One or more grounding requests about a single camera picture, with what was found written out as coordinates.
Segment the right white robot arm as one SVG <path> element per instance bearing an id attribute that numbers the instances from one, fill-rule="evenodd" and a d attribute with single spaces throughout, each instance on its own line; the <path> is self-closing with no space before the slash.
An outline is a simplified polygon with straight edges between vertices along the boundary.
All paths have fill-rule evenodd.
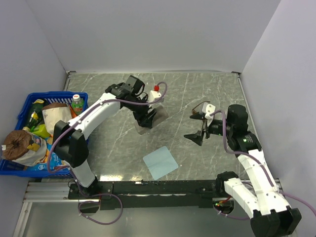
<path id="1" fill-rule="evenodd" d="M 191 119 L 201 120 L 196 133 L 184 137 L 201 146 L 212 134 L 222 136 L 224 150 L 236 156 L 243 166 L 253 191 L 232 171 L 217 176 L 215 190 L 222 197 L 231 196 L 250 219 L 256 237 L 285 237 L 293 234 L 302 215 L 292 208 L 277 186 L 266 163 L 262 146 L 248 130 L 248 113 L 243 105 L 232 104 L 226 112 L 208 101 L 192 109 Z"/>

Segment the grey felt glasses case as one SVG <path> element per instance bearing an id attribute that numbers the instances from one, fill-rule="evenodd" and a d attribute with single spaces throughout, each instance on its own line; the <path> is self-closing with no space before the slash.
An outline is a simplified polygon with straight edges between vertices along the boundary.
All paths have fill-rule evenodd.
<path id="1" fill-rule="evenodd" d="M 156 107 L 156 114 L 153 117 L 152 128 L 158 126 L 160 123 L 168 118 L 168 113 L 163 106 Z M 143 135 L 151 130 L 151 128 L 145 128 L 138 125 L 137 122 L 134 123 L 137 133 Z"/>

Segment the light blue cleaning cloth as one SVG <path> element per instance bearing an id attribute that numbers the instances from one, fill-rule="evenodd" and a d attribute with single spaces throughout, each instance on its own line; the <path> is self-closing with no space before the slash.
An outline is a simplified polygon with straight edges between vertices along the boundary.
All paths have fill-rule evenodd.
<path id="1" fill-rule="evenodd" d="M 166 146 L 144 156 L 143 161 L 154 180 L 162 178 L 179 167 Z"/>

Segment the brown sunglasses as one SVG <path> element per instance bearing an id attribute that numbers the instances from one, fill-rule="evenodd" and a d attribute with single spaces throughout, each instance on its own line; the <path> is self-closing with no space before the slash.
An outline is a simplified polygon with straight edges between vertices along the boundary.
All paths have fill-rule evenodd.
<path id="1" fill-rule="evenodd" d="M 204 103 L 210 103 L 210 101 L 202 101 L 199 104 L 197 104 L 194 108 L 192 108 L 192 115 L 199 114 L 199 108 L 202 106 Z"/>

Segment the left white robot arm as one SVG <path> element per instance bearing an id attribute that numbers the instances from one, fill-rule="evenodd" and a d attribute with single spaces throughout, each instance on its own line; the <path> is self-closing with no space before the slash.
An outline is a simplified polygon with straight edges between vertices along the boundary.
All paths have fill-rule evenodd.
<path id="1" fill-rule="evenodd" d="M 76 118 L 56 123 L 51 148 L 69 166 L 72 176 L 80 184 L 80 193 L 85 198 L 93 198 L 98 191 L 94 183 L 96 177 L 87 162 L 89 150 L 86 141 L 90 134 L 123 107 L 132 111 L 138 126 L 153 128 L 157 111 L 151 105 L 162 94 L 159 85 L 155 85 L 153 90 L 142 97 L 144 88 L 145 84 L 140 79 L 129 76 L 126 82 L 110 85 L 91 107 Z"/>

